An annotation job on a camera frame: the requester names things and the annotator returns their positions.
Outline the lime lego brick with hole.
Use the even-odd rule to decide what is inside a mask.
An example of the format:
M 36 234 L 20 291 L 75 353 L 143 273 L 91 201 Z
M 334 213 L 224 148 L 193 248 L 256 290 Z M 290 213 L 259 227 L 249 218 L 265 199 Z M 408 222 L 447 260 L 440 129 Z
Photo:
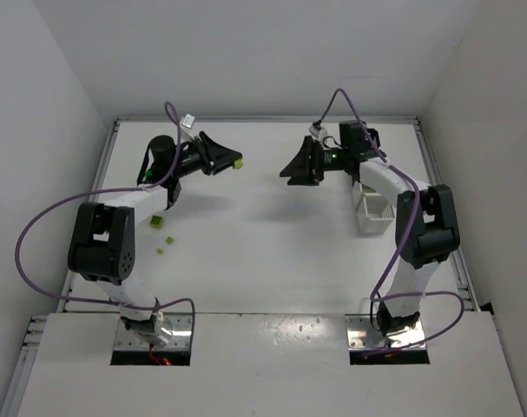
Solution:
M 152 228 L 161 228 L 163 224 L 164 224 L 164 218 L 159 215 L 153 215 L 149 222 L 149 225 Z

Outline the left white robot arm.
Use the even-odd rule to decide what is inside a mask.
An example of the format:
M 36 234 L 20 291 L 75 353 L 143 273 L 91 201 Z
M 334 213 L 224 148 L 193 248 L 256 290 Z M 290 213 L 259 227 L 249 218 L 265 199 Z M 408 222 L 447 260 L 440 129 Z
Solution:
M 69 245 L 69 269 L 100 287 L 117 306 L 124 327 L 151 347 L 169 343 L 172 331 L 160 302 L 135 272 L 136 225 L 176 203 L 182 177 L 197 171 L 217 175 L 242 165 L 241 152 L 220 145 L 205 132 L 192 136 L 192 121 L 192 116 L 182 118 L 179 142 L 168 135 L 150 140 L 136 190 L 80 205 Z

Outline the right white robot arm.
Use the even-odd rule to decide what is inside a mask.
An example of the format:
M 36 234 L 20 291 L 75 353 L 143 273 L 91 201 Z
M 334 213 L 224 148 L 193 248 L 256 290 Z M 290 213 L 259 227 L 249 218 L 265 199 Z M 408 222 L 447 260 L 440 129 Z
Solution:
M 339 144 L 333 148 L 326 145 L 320 122 L 313 123 L 280 177 L 290 186 L 317 186 L 327 172 L 336 171 L 373 189 L 396 211 L 396 250 L 385 269 L 394 277 L 385 295 L 372 290 L 371 315 L 382 335 L 412 327 L 433 274 L 460 244 L 452 191 L 418 182 L 395 167 L 380 148 L 378 131 L 357 121 L 339 124 Z

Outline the white mesh container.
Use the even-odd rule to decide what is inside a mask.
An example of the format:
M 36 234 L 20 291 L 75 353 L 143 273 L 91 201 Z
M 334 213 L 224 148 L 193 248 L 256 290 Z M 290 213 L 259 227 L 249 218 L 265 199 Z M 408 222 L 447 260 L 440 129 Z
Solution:
M 352 186 L 352 201 L 357 209 L 367 195 L 375 194 L 376 191 L 360 182 L 355 182 Z
M 383 235 L 395 220 L 394 207 L 381 195 L 364 194 L 357 219 L 360 233 Z

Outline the near white mesh container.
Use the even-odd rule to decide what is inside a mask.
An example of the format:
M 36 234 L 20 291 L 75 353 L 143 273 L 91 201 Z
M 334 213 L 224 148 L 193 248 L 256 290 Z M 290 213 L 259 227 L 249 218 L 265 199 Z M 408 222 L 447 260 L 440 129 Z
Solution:
M 395 220 L 394 207 L 381 195 L 364 194 L 357 219 L 360 233 L 383 235 Z

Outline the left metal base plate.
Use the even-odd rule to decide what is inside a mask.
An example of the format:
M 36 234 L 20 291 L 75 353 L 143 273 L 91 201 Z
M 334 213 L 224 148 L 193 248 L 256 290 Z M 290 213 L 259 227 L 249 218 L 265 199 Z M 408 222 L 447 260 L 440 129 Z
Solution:
M 191 345 L 192 317 L 188 314 L 159 313 L 148 321 L 121 318 L 115 331 L 115 351 L 186 352 Z

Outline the metal base plate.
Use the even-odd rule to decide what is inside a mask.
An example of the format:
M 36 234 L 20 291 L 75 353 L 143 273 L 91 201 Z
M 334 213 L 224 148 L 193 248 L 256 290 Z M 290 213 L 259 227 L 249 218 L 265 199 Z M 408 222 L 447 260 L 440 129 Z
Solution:
M 413 327 L 405 327 L 403 330 L 383 336 L 371 324 L 367 315 L 347 315 L 346 333 L 350 353 L 380 349 L 426 349 L 425 332 L 421 320 L 418 320 Z
M 148 321 L 121 318 L 115 331 L 115 351 L 186 352 L 191 345 L 192 317 L 188 314 L 159 313 Z

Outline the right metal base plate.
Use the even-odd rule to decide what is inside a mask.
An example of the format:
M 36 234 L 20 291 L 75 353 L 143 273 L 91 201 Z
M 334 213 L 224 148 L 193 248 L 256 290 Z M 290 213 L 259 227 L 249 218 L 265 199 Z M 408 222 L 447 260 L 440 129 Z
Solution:
M 383 336 L 371 324 L 367 315 L 347 315 L 346 333 L 350 353 L 380 349 L 426 349 L 425 332 L 421 320 L 418 320 L 413 327 L 405 327 L 403 330 Z

